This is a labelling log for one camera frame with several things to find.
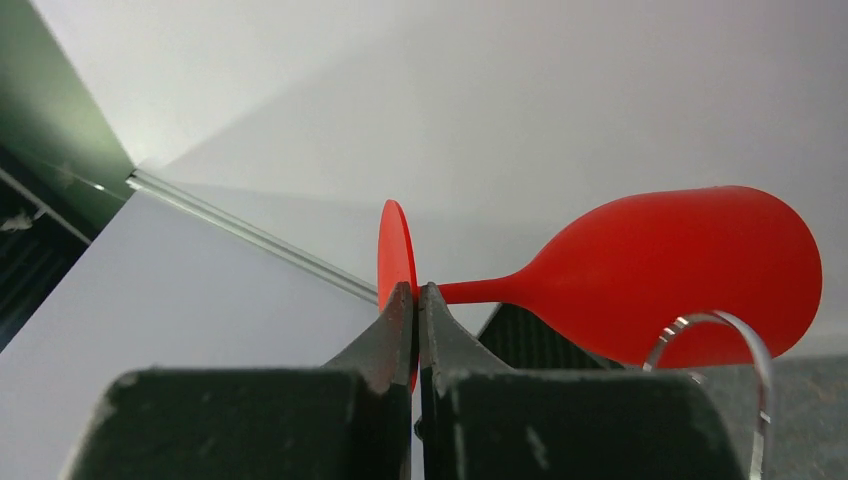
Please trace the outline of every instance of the white wall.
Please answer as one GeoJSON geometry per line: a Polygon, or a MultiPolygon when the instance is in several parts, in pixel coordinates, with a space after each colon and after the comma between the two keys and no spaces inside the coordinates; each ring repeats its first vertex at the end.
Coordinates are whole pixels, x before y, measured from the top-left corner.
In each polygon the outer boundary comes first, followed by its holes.
{"type": "Polygon", "coordinates": [[[806,341],[848,338],[848,2],[34,3],[142,168],[365,280],[389,197],[447,282],[617,197],[747,184],[821,248],[806,341]]]}
{"type": "Polygon", "coordinates": [[[137,368],[319,365],[376,307],[136,194],[0,352],[0,478],[56,478],[137,368]]]}

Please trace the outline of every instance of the metal loop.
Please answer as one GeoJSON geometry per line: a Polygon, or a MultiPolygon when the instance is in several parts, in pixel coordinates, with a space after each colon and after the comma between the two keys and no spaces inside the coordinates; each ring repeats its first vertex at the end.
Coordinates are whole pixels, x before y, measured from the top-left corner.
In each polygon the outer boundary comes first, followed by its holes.
{"type": "Polygon", "coordinates": [[[751,480],[762,480],[766,478],[765,469],[770,460],[772,448],[771,424],[775,405],[774,366],[768,347],[763,343],[754,329],[736,316],[722,311],[696,313],[677,317],[671,325],[663,329],[659,340],[654,345],[654,348],[651,349],[647,360],[642,365],[642,370],[646,372],[652,371],[671,340],[684,330],[699,323],[718,323],[735,328],[742,335],[742,338],[745,339],[745,343],[748,344],[748,349],[751,351],[751,356],[754,359],[754,371],[757,374],[758,381],[759,412],[757,413],[757,420],[754,426],[754,448],[751,453],[751,469],[749,470],[748,478],[751,480]]]}

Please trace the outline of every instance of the ribbed black surface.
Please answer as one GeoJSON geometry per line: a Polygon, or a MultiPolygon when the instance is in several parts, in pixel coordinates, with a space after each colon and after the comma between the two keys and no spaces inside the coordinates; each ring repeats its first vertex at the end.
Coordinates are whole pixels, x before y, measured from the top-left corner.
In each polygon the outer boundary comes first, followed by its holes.
{"type": "MultiPolygon", "coordinates": [[[[0,182],[0,222],[36,208],[0,182]]],[[[47,298],[85,245],[47,215],[32,228],[0,231],[0,350],[47,298]]]]}
{"type": "Polygon", "coordinates": [[[479,340],[514,368],[606,368],[539,317],[515,305],[502,304],[498,307],[479,340]]]}

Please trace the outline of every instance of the metal ring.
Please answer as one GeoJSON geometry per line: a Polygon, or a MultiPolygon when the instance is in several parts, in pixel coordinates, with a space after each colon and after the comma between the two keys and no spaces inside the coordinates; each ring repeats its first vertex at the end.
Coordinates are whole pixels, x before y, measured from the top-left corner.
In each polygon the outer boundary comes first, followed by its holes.
{"type": "Polygon", "coordinates": [[[652,371],[671,340],[684,330],[699,323],[718,323],[735,328],[745,339],[745,343],[748,344],[748,349],[751,351],[751,356],[754,359],[754,371],[758,380],[759,412],[754,426],[754,448],[751,453],[751,469],[748,478],[762,480],[766,478],[765,468],[770,460],[772,449],[771,424],[775,405],[774,366],[768,347],[753,328],[736,316],[722,311],[677,317],[671,325],[663,329],[659,340],[642,365],[642,370],[652,371]]]}

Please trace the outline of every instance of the red object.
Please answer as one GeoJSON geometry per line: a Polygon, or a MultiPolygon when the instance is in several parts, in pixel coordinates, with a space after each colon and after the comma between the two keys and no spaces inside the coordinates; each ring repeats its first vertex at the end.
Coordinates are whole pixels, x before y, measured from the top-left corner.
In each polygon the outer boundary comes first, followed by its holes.
{"type": "Polygon", "coordinates": [[[408,282],[412,295],[418,299],[418,281],[415,279],[415,257],[412,240],[403,209],[394,200],[386,201],[380,219],[380,238],[377,241],[377,307],[386,306],[395,285],[408,282]]]}
{"type": "MultiPolygon", "coordinates": [[[[792,208],[731,186],[616,200],[567,226],[513,275],[439,288],[448,303],[520,305],[591,352],[641,365],[676,317],[709,310],[741,318],[782,354],[815,317],[822,271],[792,208]]],[[[751,362],[733,329],[691,330],[661,366],[751,362]]]]}

